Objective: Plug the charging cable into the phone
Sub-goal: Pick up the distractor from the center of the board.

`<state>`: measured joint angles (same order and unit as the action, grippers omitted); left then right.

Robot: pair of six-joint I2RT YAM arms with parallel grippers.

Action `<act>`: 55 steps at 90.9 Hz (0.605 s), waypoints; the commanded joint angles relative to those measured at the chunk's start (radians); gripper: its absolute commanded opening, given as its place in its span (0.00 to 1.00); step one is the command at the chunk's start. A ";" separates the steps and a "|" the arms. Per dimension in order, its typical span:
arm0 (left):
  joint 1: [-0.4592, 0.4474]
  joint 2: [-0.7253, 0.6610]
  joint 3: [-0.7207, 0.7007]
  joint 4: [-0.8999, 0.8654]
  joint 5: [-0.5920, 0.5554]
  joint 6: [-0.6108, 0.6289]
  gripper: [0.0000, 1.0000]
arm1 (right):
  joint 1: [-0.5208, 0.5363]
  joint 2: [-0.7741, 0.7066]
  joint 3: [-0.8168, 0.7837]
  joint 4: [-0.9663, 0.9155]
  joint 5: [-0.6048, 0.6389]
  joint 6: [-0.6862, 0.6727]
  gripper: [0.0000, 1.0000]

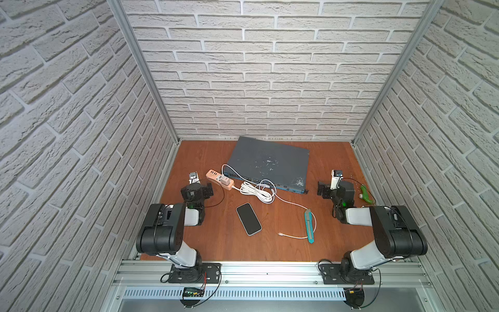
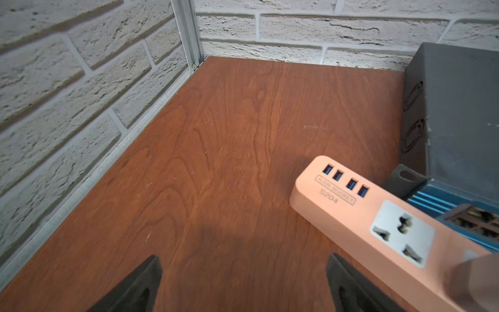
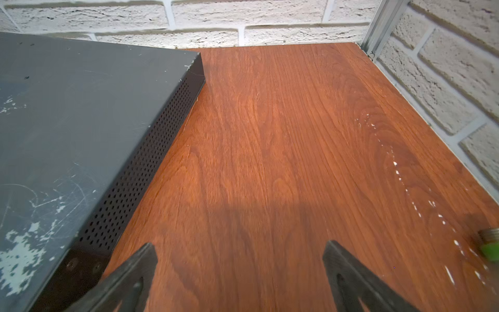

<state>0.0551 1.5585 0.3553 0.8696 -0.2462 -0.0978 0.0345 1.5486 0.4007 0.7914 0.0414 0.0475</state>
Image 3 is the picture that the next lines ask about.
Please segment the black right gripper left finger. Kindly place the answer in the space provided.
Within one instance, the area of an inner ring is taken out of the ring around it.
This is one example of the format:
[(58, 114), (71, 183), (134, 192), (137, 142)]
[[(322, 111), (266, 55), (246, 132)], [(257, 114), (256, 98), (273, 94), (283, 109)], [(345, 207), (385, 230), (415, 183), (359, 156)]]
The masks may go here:
[(144, 311), (157, 264), (154, 245), (146, 243), (66, 310)]

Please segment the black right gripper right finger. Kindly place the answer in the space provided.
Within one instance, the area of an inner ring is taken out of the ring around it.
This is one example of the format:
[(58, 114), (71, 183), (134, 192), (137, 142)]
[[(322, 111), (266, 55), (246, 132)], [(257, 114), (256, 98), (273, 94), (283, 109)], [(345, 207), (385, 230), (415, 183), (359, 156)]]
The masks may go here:
[(322, 261), (337, 311), (417, 311), (337, 241), (328, 241)]

